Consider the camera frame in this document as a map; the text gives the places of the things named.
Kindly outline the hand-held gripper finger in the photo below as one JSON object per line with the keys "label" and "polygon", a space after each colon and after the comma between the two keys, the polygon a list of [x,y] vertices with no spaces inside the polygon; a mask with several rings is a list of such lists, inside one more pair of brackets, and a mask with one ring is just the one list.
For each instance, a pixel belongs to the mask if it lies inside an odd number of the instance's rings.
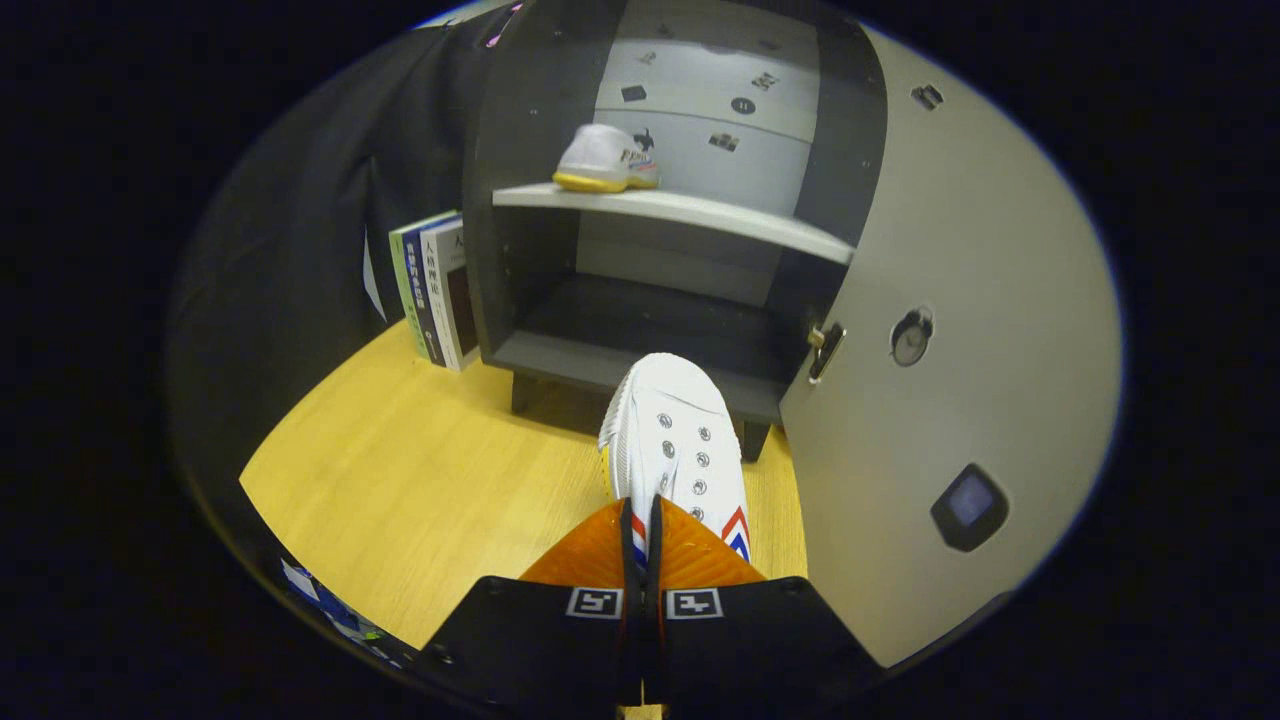
{"label": "hand-held gripper finger", "polygon": [[477,716],[614,716],[641,592],[631,503],[608,503],[521,577],[483,577],[422,647],[420,678]]}
{"label": "hand-held gripper finger", "polygon": [[645,700],[667,716],[835,716],[886,670],[805,577],[765,579],[668,500],[652,506]]}

